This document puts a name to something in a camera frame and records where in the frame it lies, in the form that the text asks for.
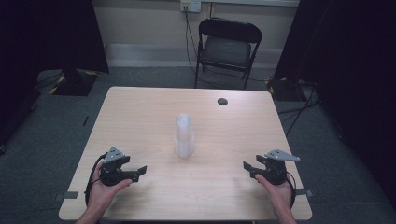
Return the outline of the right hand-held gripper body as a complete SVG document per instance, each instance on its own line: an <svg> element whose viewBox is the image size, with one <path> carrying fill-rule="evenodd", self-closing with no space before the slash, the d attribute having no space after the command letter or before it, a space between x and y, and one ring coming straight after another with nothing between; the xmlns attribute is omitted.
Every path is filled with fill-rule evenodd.
<svg viewBox="0 0 396 224"><path fill-rule="evenodd" d="M297 156L293 156L280 149L274 149L265 153L264 158L267 163L264 164L264 174L262 175L272 185L280 185L287 181L287 168L285 161L300 161Z"/></svg>

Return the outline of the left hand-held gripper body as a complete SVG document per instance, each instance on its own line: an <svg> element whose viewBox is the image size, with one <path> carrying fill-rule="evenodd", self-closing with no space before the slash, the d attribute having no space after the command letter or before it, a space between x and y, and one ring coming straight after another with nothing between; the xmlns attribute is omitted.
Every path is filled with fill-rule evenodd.
<svg viewBox="0 0 396 224"><path fill-rule="evenodd" d="M130 156L126 156L116 147L112 147L105 155L103 165L100 170L100 179L106 186L115 186L122 180L130 179L128 172L123 172L121 166L130 161Z"/></svg>

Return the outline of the stack of clear plastic cups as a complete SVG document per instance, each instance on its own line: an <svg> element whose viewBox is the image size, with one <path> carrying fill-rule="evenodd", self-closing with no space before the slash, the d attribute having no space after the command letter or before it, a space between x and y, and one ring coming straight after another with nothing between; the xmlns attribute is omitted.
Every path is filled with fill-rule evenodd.
<svg viewBox="0 0 396 224"><path fill-rule="evenodd" d="M190 157L194 151L194 133L191 117L187 114L179 114L176 117L176 129L174 133L175 153L182 159Z"/></svg>

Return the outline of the person's left hand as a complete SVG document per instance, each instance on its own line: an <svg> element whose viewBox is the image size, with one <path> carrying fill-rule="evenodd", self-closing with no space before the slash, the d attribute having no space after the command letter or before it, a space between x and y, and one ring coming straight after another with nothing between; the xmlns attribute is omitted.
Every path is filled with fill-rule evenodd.
<svg viewBox="0 0 396 224"><path fill-rule="evenodd" d="M111 205L116 194L126 187L129 187L133 181L131 179L122 180L119 184L115 186L106 186L99 179L100 168L103 163L100 161L95 167L92 176L92 186L90 197L87 205L87 212L91 216L101 217L107 208Z"/></svg>

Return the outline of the person's right hand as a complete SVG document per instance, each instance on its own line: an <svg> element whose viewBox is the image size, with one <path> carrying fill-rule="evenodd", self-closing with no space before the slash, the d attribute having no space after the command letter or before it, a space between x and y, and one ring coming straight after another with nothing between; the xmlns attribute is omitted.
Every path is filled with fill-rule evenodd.
<svg viewBox="0 0 396 224"><path fill-rule="evenodd" d="M275 186L268 182L262 175L255 177L266 189L275 215L292 214L291 212L291 188L288 183Z"/></svg>

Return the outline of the black stand base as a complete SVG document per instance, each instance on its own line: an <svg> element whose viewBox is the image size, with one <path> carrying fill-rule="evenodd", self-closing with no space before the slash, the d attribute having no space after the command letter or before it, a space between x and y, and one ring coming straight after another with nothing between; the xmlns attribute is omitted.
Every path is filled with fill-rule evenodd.
<svg viewBox="0 0 396 224"><path fill-rule="evenodd" d="M279 102L306 102L307 98L304 95L301 87L283 78L280 80L269 78L265 81L266 87L274 101Z"/></svg>
<svg viewBox="0 0 396 224"><path fill-rule="evenodd" d="M94 71L63 69L60 78L49 91L53 95L88 96L99 74Z"/></svg>

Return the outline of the black folding chair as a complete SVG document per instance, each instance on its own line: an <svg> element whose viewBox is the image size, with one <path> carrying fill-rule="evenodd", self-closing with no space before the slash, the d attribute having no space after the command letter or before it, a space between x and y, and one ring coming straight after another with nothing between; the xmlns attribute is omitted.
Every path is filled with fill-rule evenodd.
<svg viewBox="0 0 396 224"><path fill-rule="evenodd" d="M200 22L194 87L197 87L199 67L206 65L243 72L243 89L247 87L262 31L249 22L208 18Z"/></svg>

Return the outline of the black curtain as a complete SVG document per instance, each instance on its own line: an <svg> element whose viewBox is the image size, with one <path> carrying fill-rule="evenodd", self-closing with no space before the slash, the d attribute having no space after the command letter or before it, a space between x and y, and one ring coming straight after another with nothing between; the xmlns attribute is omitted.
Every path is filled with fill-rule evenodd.
<svg viewBox="0 0 396 224"><path fill-rule="evenodd" d="M275 77L316 84L396 209L396 0L300 0Z"/></svg>
<svg viewBox="0 0 396 224"><path fill-rule="evenodd" d="M0 145L53 69L108 71L92 0L0 0Z"/></svg>

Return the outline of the white wall socket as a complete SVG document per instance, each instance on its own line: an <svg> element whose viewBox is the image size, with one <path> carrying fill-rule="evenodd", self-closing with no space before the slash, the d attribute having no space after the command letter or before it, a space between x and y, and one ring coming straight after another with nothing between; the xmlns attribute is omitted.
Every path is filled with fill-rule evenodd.
<svg viewBox="0 0 396 224"><path fill-rule="evenodd" d="M181 12L200 13L202 10L202 2L200 0L180 0Z"/></svg>

